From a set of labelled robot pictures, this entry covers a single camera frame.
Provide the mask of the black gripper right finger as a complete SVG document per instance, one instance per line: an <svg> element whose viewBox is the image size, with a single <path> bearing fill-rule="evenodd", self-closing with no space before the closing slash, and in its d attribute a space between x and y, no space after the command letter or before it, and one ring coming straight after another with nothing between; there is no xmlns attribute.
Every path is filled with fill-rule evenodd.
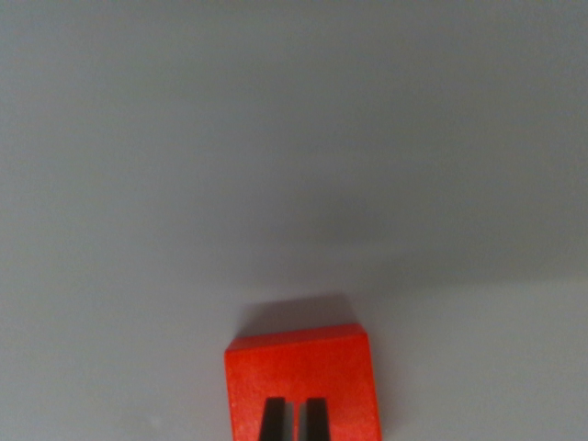
<svg viewBox="0 0 588 441"><path fill-rule="evenodd" d="M299 410L299 441L330 441L329 414L324 398L309 398Z"/></svg>

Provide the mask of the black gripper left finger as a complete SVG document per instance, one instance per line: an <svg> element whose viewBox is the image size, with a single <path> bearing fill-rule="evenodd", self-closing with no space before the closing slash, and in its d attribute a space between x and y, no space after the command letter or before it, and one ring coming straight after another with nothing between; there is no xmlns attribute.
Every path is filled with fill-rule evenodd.
<svg viewBox="0 0 588 441"><path fill-rule="evenodd" d="M259 441L290 441L293 439L293 404L284 397L265 401Z"/></svg>

